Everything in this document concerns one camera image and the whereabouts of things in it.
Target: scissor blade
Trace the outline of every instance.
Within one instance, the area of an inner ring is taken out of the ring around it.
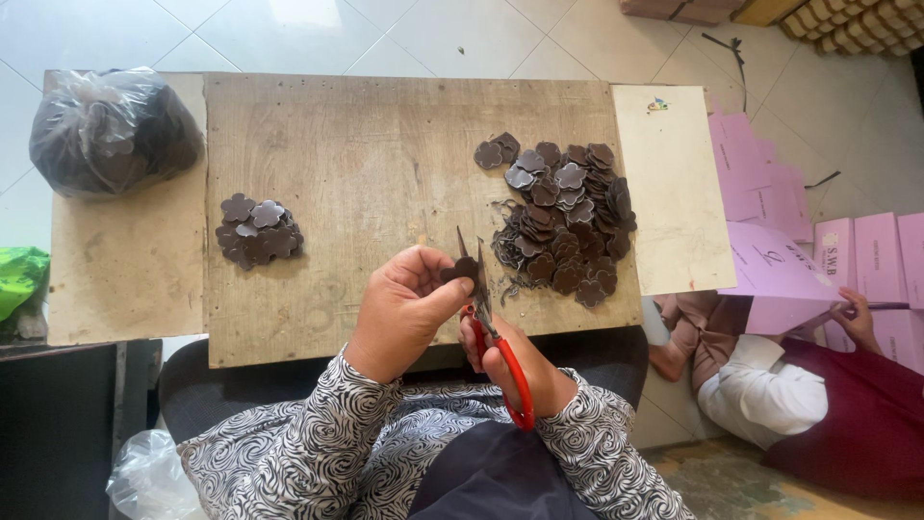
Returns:
[[[480,288],[481,306],[491,318],[491,295],[488,293],[488,276],[484,272],[484,257],[481,255],[481,241],[478,241],[478,286]]]
[[[468,256],[468,250],[465,248],[465,241],[462,240],[462,231],[459,230],[459,226],[456,226],[456,236],[459,240],[459,254]]]

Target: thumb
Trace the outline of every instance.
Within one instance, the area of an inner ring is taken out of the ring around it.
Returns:
[[[422,314],[442,325],[444,321],[459,312],[474,287],[475,282],[470,278],[452,279],[414,302],[414,305],[419,307]]]
[[[519,390],[517,390],[517,382],[514,381],[513,375],[510,374],[510,368],[507,367],[507,363],[497,347],[491,347],[488,352],[484,353],[484,357],[481,358],[481,367],[484,368],[491,382],[501,387],[501,390],[507,394],[510,404],[520,411],[522,403],[519,398]]]

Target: wooden board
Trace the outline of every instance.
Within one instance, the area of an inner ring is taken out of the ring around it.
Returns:
[[[649,110],[658,97],[667,110]],[[702,87],[614,85],[641,294],[734,287]]]
[[[505,130],[526,147],[615,147],[617,137],[602,81],[209,73],[206,97],[209,229],[221,201],[244,192],[282,202],[306,232],[301,258],[249,272],[225,260],[208,233],[211,366],[335,354],[369,274],[392,255],[415,243],[455,254],[456,225],[469,248],[476,235],[490,243],[504,225],[492,201],[511,193],[505,168],[473,162],[479,142]],[[486,256],[495,311],[528,334],[641,322],[631,255],[619,263],[616,295],[593,310],[549,290],[521,292],[501,308],[506,271]],[[435,342],[455,341],[453,321]]]
[[[806,0],[750,0],[732,14],[732,21],[767,27],[805,3]]]
[[[164,79],[205,132],[203,75]],[[54,195],[48,344],[202,332],[207,170],[205,157],[184,175],[111,202]]]

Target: hand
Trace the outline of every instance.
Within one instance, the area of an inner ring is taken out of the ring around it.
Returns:
[[[856,343],[858,348],[884,355],[882,349],[879,348],[879,343],[876,341],[876,336],[873,335],[872,313],[869,311],[869,303],[866,297],[847,287],[842,287],[838,294],[851,303],[853,312],[848,317],[840,310],[832,309],[831,318],[841,324],[841,327],[847,333],[847,337]]]
[[[346,362],[380,383],[404,374],[436,329],[471,302],[471,279],[440,281],[440,269],[453,265],[446,253],[416,245],[376,269],[362,295]]]
[[[578,394],[578,384],[549,363],[549,360],[545,359],[545,356],[536,349],[536,346],[519,327],[510,325],[498,315],[493,315],[492,322],[497,333],[510,343],[510,350],[514,352],[520,368],[523,369],[523,375],[526,376],[529,384],[529,393],[532,394],[532,406],[536,416],[551,417],[561,412]],[[478,359],[476,331],[473,325],[474,320],[471,316],[466,316],[459,323],[458,339],[465,349],[468,361],[475,372],[487,373],[491,381],[501,387],[514,409],[522,412],[517,384],[510,375],[510,369],[501,351],[493,346],[494,340],[484,326],[477,333],[484,336],[484,344],[488,346],[488,352],[484,354],[483,359]]]

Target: black strap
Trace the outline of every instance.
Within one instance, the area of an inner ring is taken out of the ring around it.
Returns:
[[[841,175],[841,170],[835,171],[833,174],[829,175],[828,177],[825,177],[822,180],[819,180],[818,182],[816,182],[815,184],[812,184],[811,186],[804,186],[804,188],[807,190],[808,188],[814,188],[816,186],[821,186],[825,182],[837,177],[838,175]]]
[[[674,12],[671,13],[671,16],[667,17],[667,19],[672,20],[672,19],[677,18],[677,15],[680,14],[680,11],[684,10],[684,6],[686,6],[687,4],[692,4],[692,3],[693,3],[693,0],[684,0],[683,2],[680,3],[679,6],[677,6],[677,9],[674,9]]]
[[[742,112],[747,112],[748,111],[748,85],[745,83],[745,68],[744,68],[745,60],[741,58],[741,51],[738,50],[738,46],[741,44],[741,40],[738,38],[732,38],[732,44],[729,45],[727,43],[722,43],[716,40],[715,38],[712,38],[709,34],[706,34],[705,32],[702,33],[702,37],[709,40],[710,42],[717,43],[721,45],[722,47],[725,47],[726,49],[731,49],[731,51],[735,53],[735,59],[738,62],[738,72],[741,73],[741,86],[744,87],[745,89],[745,107],[742,110]]]

